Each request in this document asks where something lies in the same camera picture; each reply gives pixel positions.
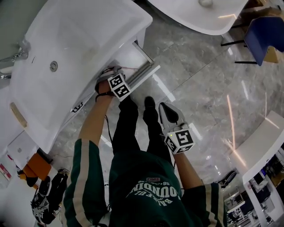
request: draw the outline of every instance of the person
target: person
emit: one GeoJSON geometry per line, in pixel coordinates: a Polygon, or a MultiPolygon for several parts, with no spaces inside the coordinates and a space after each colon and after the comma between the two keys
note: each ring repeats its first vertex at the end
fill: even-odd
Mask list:
{"type": "MultiPolygon", "coordinates": [[[[99,94],[110,91],[99,83],[99,94]]],[[[112,142],[114,158],[109,176],[109,203],[98,144],[112,96],[98,96],[75,143],[71,177],[63,199],[63,226],[68,227],[225,227],[227,216],[219,184],[203,185],[184,153],[174,155],[181,186],[167,146],[153,98],[145,99],[143,119],[149,146],[141,151],[135,139],[137,105],[127,97],[112,142]]]]}

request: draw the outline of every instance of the sink basin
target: sink basin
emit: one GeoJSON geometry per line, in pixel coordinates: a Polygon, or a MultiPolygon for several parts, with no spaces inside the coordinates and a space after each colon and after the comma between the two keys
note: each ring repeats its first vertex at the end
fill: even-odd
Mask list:
{"type": "Polygon", "coordinates": [[[49,0],[26,33],[31,50],[15,62],[12,102],[29,136],[49,152],[74,105],[96,76],[152,18],[131,0],[49,0]]]}

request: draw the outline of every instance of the hand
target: hand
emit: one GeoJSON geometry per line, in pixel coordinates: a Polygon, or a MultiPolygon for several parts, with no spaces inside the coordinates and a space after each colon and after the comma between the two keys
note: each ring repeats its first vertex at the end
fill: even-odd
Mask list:
{"type": "Polygon", "coordinates": [[[107,80],[101,81],[99,83],[99,94],[105,93],[110,91],[110,84],[108,83],[107,80]]]}

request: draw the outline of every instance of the faucet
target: faucet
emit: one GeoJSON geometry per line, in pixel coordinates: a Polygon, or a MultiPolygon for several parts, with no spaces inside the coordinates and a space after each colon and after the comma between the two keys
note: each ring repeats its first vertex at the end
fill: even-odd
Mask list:
{"type": "MultiPolygon", "coordinates": [[[[28,58],[28,52],[31,49],[30,43],[23,39],[20,43],[18,43],[20,47],[20,51],[11,57],[0,59],[0,63],[4,62],[15,62],[16,60],[26,60],[28,58]]],[[[11,73],[2,73],[0,71],[0,79],[11,79],[12,74],[11,73]]]]}

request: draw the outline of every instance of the black shoe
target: black shoe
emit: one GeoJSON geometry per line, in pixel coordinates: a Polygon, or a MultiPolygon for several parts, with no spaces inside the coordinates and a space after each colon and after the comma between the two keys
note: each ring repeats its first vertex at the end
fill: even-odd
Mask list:
{"type": "Polygon", "coordinates": [[[145,109],[150,108],[150,107],[155,108],[156,103],[151,96],[147,96],[144,100],[144,105],[145,105],[145,109]]]}

